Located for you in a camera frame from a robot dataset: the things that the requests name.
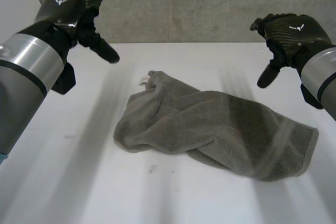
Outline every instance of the gray towel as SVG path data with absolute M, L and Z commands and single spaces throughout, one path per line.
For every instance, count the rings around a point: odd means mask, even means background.
M 319 132 L 270 108 L 201 92 L 164 72 L 132 95 L 114 140 L 129 151 L 186 152 L 207 165 L 265 181 L 304 173 Z

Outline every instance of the logo on robotic hand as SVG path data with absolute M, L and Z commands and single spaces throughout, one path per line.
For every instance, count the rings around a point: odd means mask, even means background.
M 303 28 L 304 28 L 304 24 L 302 24 L 302 26 L 300 27 L 292 27 L 292 26 L 289 26 L 290 29 L 294 29 L 294 30 L 297 30 L 297 31 L 301 31 Z
M 56 3 L 58 4 L 58 5 L 61 5 L 61 4 L 63 4 L 64 2 L 66 2 L 66 1 L 68 1 L 68 0 L 55 0 L 56 1 Z

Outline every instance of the robotic arm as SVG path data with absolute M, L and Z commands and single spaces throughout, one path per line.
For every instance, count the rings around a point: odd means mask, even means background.
M 269 14 L 256 19 L 250 30 L 257 30 L 274 54 L 258 86 L 270 85 L 283 67 L 295 68 L 304 100 L 336 120 L 336 46 L 319 23 L 307 15 Z
M 45 0 L 35 23 L 0 46 L 0 163 L 52 89 L 67 93 L 75 84 L 67 62 L 77 42 L 110 63 L 116 51 L 95 33 L 102 0 Z

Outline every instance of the silver cylindrical arm segment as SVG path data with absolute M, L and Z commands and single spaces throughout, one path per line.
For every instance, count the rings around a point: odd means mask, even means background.
M 302 84 L 336 120 L 336 48 L 313 56 L 301 73 Z
M 36 76 L 47 92 L 62 73 L 59 54 L 43 40 L 27 34 L 11 36 L 0 49 L 0 60 L 11 62 Z
M 64 69 L 44 41 L 15 34 L 0 46 L 0 153 L 8 154 Z

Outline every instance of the table surface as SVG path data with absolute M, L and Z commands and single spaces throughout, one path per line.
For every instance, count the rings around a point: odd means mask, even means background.
M 335 223 L 336 123 L 307 105 L 300 80 L 283 69 L 266 89 L 256 81 L 270 59 L 264 44 L 117 44 L 109 65 L 88 49 L 69 55 L 77 84 L 50 92 L 0 166 L 0 223 Z M 300 177 L 259 182 L 185 154 L 127 153 L 113 131 L 149 70 L 200 90 L 263 103 L 317 127 Z

